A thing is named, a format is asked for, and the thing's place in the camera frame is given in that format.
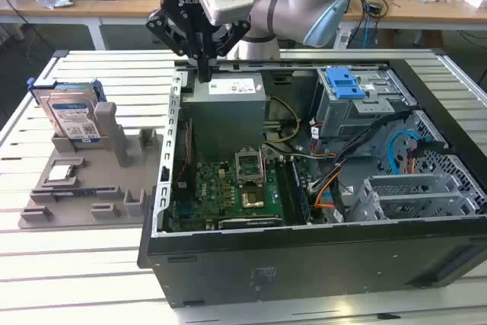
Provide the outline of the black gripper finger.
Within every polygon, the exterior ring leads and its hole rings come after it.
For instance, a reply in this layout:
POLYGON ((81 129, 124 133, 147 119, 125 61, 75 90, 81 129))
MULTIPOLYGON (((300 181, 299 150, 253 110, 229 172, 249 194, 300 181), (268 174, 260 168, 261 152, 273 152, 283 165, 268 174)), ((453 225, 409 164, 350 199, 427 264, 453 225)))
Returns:
POLYGON ((199 81, 205 82, 203 45, 187 10, 159 8, 147 19, 146 27, 174 53, 191 59, 199 81))
POLYGON ((248 21, 235 21, 221 26, 209 25, 204 33, 204 82, 212 77, 212 66, 218 56, 226 56, 250 30, 248 21))

